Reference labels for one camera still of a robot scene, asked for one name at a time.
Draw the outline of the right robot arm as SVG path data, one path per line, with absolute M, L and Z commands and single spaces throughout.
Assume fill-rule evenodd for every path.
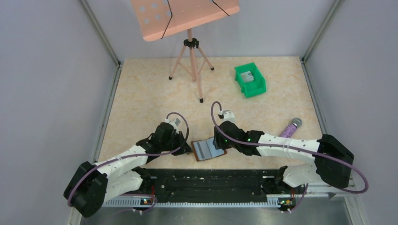
M 334 136 L 323 134 L 318 140 L 298 140 L 273 136 L 262 131 L 244 131 L 231 121 L 214 128 L 215 146 L 236 149 L 246 156 L 280 157 L 302 162 L 286 166 L 282 181 L 290 187 L 324 181 L 335 188 L 346 188 L 354 155 Z

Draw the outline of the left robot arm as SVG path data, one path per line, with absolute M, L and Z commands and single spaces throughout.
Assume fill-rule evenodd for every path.
M 83 217 L 94 215 L 106 201 L 139 190 L 145 174 L 141 166 L 159 156 L 191 153 L 186 137 L 176 124 L 162 122 L 147 138 L 106 161 L 83 162 L 76 170 L 63 196 L 68 206 Z

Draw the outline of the brown leather card holder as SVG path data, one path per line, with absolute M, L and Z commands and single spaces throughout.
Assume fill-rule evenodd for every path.
M 215 147 L 214 137 L 191 142 L 192 151 L 197 162 L 210 160 L 227 154 L 226 150 Z

